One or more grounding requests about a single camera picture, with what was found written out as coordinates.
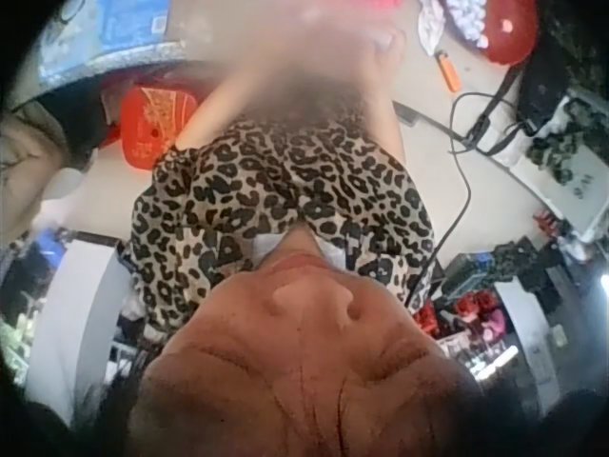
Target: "nose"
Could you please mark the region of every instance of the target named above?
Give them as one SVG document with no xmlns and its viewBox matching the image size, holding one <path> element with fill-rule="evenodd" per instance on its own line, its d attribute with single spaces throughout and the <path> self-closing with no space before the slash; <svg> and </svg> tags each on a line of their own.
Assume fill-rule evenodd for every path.
<svg viewBox="0 0 609 457">
<path fill-rule="evenodd" d="M 353 293 L 322 274 L 303 275 L 275 290 L 272 300 L 284 315 L 319 329 L 341 329 L 353 321 Z"/>
</svg>

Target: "cable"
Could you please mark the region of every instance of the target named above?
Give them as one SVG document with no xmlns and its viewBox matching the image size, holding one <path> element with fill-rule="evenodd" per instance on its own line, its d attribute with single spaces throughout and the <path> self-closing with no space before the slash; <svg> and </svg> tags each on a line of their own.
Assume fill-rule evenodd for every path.
<svg viewBox="0 0 609 457">
<path fill-rule="evenodd" d="M 450 110 L 450 119 L 449 119 L 449 127 L 448 127 L 449 131 L 454 132 L 453 128 L 454 128 L 454 123 L 455 123 L 455 113 L 457 111 L 457 106 L 459 105 L 459 102 L 463 98 L 465 98 L 465 97 L 474 96 L 474 95 L 478 95 L 478 96 L 486 97 L 486 98 L 493 98 L 494 97 L 493 95 L 490 95 L 488 93 L 482 93 L 482 92 L 467 92 L 467 93 L 464 93 L 464 94 L 460 95 L 459 97 L 457 97 L 457 99 L 453 102 L 452 108 Z M 503 100 L 503 99 L 501 99 L 500 101 L 503 102 L 504 104 L 506 104 L 506 105 L 508 105 L 508 106 L 510 106 L 510 107 L 512 107 L 514 109 L 516 109 L 514 104 L 512 104 L 511 102 L 508 102 L 508 101 Z M 414 286 L 408 292 L 408 297 L 406 298 L 406 302 L 405 302 L 405 307 L 406 308 L 410 307 L 410 304 L 412 303 L 412 300 L 413 300 L 413 298 L 415 296 L 415 293 L 417 292 L 417 288 L 421 285 L 421 282 L 422 282 L 423 278 L 426 276 L 426 274 L 428 273 L 429 269 L 431 268 L 433 263 L 438 258 L 438 254 L 440 253 L 440 251 L 442 250 L 442 248 L 446 244 L 446 241 L 448 241 L 448 238 L 450 238 L 450 236 L 453 234 L 453 232 L 455 231 L 457 226 L 461 223 L 461 220 L 465 216 L 465 213 L 469 209 L 469 205 L 471 204 L 471 201 L 472 201 L 472 188 L 471 188 L 471 186 L 469 184 L 469 181 L 467 180 L 467 176 L 465 176 L 465 172 L 463 171 L 463 168 L 461 166 L 461 162 L 459 161 L 459 156 L 461 154 L 464 154 L 464 153 L 469 152 L 471 150 L 477 149 L 478 145 L 474 146 L 473 148 L 471 148 L 469 150 L 456 151 L 455 150 L 455 140 L 456 140 L 455 135 L 448 134 L 448 137 L 450 139 L 450 151 L 448 151 L 448 153 L 451 154 L 453 156 L 453 159 L 455 160 L 455 165 L 457 166 L 457 170 L 459 171 L 459 175 L 461 176 L 461 178 L 463 180 L 463 183 L 465 184 L 465 188 L 467 189 L 467 198 L 465 199 L 465 204 L 463 205 L 463 208 L 462 208 L 461 212 L 459 213 L 459 216 L 457 216 L 457 219 L 455 219 L 455 222 L 453 222 L 453 224 L 450 226 L 450 228 L 448 229 L 446 234 L 443 236 L 441 241 L 438 243 L 437 247 L 432 252 L 432 254 L 429 257 L 429 259 L 427 259 L 427 262 L 425 262 L 425 264 L 424 264 L 424 266 L 422 268 L 421 274 L 417 278 L 417 282 L 414 284 Z"/>
<path fill-rule="evenodd" d="M 514 124 L 510 124 L 509 126 L 507 126 L 505 129 L 503 129 L 503 134 L 507 134 L 507 132 L 511 129 L 513 129 L 514 127 L 521 127 L 522 126 L 522 121 L 517 121 Z"/>
<path fill-rule="evenodd" d="M 462 93 L 459 97 L 457 97 L 457 99 L 453 102 L 453 106 L 450 110 L 450 126 L 449 128 L 451 130 L 454 131 L 454 118 L 455 118 L 455 111 L 457 109 L 457 105 L 459 104 L 459 102 L 466 97 L 472 97 L 472 96 L 477 96 L 477 97 L 484 97 L 484 98 L 495 98 L 495 95 L 491 95 L 490 93 L 485 93 L 485 92 L 466 92 L 466 93 Z M 516 105 L 514 105 L 512 102 L 508 102 L 507 100 L 504 100 L 502 98 L 499 99 L 499 101 L 501 103 L 504 103 L 505 105 L 507 105 L 508 107 L 510 107 L 511 109 L 513 109 L 514 111 L 517 111 Z M 471 135 L 473 136 L 473 138 L 471 138 L 471 140 L 469 140 L 469 138 L 465 138 L 466 140 L 471 141 L 472 145 L 471 146 L 467 146 L 465 145 L 465 149 L 464 150 L 458 150 L 455 151 L 455 138 L 454 136 L 450 136 L 450 142 L 451 142 L 451 149 L 452 149 L 452 154 L 466 154 L 467 152 L 471 152 L 472 150 L 477 150 L 478 152 L 484 154 L 484 155 L 489 155 L 488 152 L 484 152 L 482 150 L 480 150 L 478 148 L 478 144 L 481 141 L 482 137 L 484 136 L 484 134 L 486 133 L 486 131 L 488 130 L 488 126 L 490 125 L 490 118 L 486 115 L 482 115 L 478 118 L 478 121 L 476 121 L 476 125 L 474 126 L 474 128 L 472 128 L 470 130 L 470 133 L 468 133 L 468 137 Z"/>
</svg>

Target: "lips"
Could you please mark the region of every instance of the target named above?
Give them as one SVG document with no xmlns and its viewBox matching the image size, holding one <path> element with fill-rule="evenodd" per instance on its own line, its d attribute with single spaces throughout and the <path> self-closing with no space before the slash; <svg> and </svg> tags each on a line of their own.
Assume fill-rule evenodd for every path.
<svg viewBox="0 0 609 457">
<path fill-rule="evenodd" d="M 277 263 L 270 266 L 268 272 L 270 274 L 273 274 L 279 271 L 287 271 L 289 269 L 304 267 L 315 267 L 332 270 L 330 265 L 320 257 L 307 253 L 294 253 L 287 257 L 284 257 L 283 259 L 277 261 Z"/>
</svg>

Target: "leopard print blouse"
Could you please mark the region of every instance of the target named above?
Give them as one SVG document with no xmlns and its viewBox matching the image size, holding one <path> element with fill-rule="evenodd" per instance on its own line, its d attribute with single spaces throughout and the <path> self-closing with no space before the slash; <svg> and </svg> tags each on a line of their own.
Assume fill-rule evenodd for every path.
<svg viewBox="0 0 609 457">
<path fill-rule="evenodd" d="M 152 333 L 167 340 L 212 288 L 252 270 L 256 235 L 296 223 L 343 249 L 346 269 L 405 302 L 433 231 L 408 173 L 361 123 L 357 111 L 295 129 L 244 115 L 212 144 L 162 158 L 122 252 Z M 410 312 L 422 307 L 431 270 Z"/>
</svg>

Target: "orange lighter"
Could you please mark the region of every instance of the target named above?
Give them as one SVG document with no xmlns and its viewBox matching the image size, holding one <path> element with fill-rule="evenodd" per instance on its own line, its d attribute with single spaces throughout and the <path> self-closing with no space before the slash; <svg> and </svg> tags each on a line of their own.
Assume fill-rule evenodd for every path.
<svg viewBox="0 0 609 457">
<path fill-rule="evenodd" d="M 440 65 L 440 70 L 442 70 L 446 85 L 450 91 L 453 93 L 460 91 L 461 78 L 455 70 L 453 63 L 448 59 L 448 54 L 443 50 L 439 50 L 436 52 L 436 60 L 438 61 L 438 65 Z"/>
</svg>

